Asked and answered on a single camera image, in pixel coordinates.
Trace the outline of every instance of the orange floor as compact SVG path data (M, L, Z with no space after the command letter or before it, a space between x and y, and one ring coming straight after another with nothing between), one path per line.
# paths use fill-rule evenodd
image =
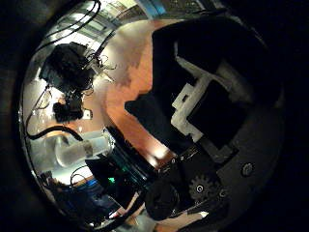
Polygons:
M117 65L115 71L108 71L115 82L95 81L95 93L102 108L126 139L154 166L166 163L173 155L126 112L124 105L151 90L152 32L174 22L176 20L142 20L121 27L102 53L109 57L107 63Z

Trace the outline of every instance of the white plastic piece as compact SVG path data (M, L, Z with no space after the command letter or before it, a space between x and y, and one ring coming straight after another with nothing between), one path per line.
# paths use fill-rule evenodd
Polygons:
M247 81L230 66L226 61L222 61L216 71L216 74L207 72L196 65L184 60L177 55L176 61L197 80L194 86L185 84L182 91L172 103L176 109L171 119L171 124L182 134L190 135L193 142L197 142L203 133L187 121L194 107L204 96L210 82L218 82L227 92L232 102L253 102L254 94L252 87Z
M185 84L182 91L172 103L176 111L172 116L171 124L175 128L177 128L182 134L190 135L193 142L197 142L203 136L203 133L200 132L197 128L195 128L193 125L191 125L187 121L187 117L192 112L196 104L203 97L212 80L218 81L228 91L231 89L231 83L220 76L200 69L192 63L184 60L182 57L177 56L176 60L184 69L186 69L195 78L197 78L197 81L195 86Z

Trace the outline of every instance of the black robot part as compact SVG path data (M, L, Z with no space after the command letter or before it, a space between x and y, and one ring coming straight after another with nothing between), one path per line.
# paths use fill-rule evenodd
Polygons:
M40 78L64 94L80 93L91 87L95 72L85 69L87 47L78 43L57 45L45 60Z
M40 78L65 94L66 103L55 103L53 111L57 123L83 117L82 92L92 88L95 72L88 69L84 56L87 47L79 43L57 45L46 58Z
M220 196L222 190L215 163L207 152L195 145L159 169L145 205L149 215L157 220L172 218L184 211L193 212L201 205L201 211L211 213L229 204L226 196Z

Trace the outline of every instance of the gear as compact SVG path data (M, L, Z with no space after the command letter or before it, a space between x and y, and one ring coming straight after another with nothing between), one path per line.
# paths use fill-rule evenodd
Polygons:
M219 183L212 182L209 177L205 177L204 175L195 177L191 183L189 193L192 199L198 202L214 196L220 186Z

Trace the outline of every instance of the wire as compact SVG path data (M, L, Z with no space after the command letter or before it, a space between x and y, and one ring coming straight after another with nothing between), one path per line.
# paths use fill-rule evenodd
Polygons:
M32 118L33 111L36 109L37 104L39 103L40 99L42 98L42 96L44 95L44 93L47 91L48 88L49 88L49 85L47 84L45 86L44 91L40 94L39 98L37 99L36 103L34 104L32 110L30 111L30 113L29 113L29 115L26 119L25 132L26 132L27 136L30 139L35 140L35 139L43 137L44 135L46 135L46 134L48 134L52 131L63 131L63 132L70 133L76 140L83 141L83 138L75 130L72 130L71 128L68 128L68 127L65 127L65 126L53 126L53 127L47 128L46 130L43 130L43 131L41 131L37 134L30 134L28 132L29 122L30 122L30 119Z
M50 91L48 91L48 94L49 94L50 98L52 99L52 95L51 95L51 92L50 92ZM46 109L46 108L49 107L50 101L47 103L47 105L41 107L42 101L41 101L41 103L40 103L40 106L39 106L38 108L35 108L34 110L39 110L39 109L43 110L43 109Z
M70 178L72 177L72 175L74 175L74 173L76 172L76 171L78 171L78 170L80 170L81 168L84 168L84 167L86 167L86 166L88 166L88 165L83 165L83 166L80 166L80 167L77 167L75 170L73 170L73 172L70 174Z
M49 45L55 44L55 43L61 41L62 39L64 39L64 38L66 38L66 37L68 37L68 36L74 34L75 32L77 32L77 31L79 31L80 29L82 29L82 28L83 28L85 25L87 25L89 22L91 22L91 21L98 15L98 13L99 13L99 11L100 11L100 6L101 6L101 3L100 3L99 0L94 0L94 1L96 1L97 4L98 4L98 9L97 9L97 11L95 12L94 15L92 15L86 22L84 22L83 24L81 24L78 28L72 30L72 31L71 31L70 33L68 33L66 36L63 36L63 37L61 37L61 38L59 38L59 39L57 39L57 40L54 40L54 41L45 43L45 44L43 44L42 46L40 46L40 47L35 51L34 55L35 55L37 52L39 52L40 50L42 50L43 48L45 48L45 47L47 47L47 46L49 46Z
M88 16L88 15L94 10L94 8L96 7L97 1L96 1L96 0L93 0L93 1L95 2L93 8L92 8L90 11L88 11L86 14L84 14L79 20L77 20L75 23L73 23L73 24L71 24L71 25L69 25L69 26L66 26L66 27L64 27L64 28L61 28L61 29L59 29L59 30L53 32L53 33L50 33L50 34L46 35L44 38L47 39L48 37L50 37L50 36L52 36L52 35L55 35L55 34L57 34L57 33L59 33L59 32L65 31L65 30L71 28L72 26L78 24L79 22L81 22L81 21L82 21L86 16Z
M82 177L82 178L84 179L84 181L86 182L85 184L87 184L87 187L88 187L88 180L87 180L87 178L84 177L84 176L81 175L81 174L78 174L78 173L76 173L76 174L74 174L74 175L72 175L72 176L70 177L70 185L71 185L72 187L74 187L73 178L74 178L75 176L80 176L80 177Z

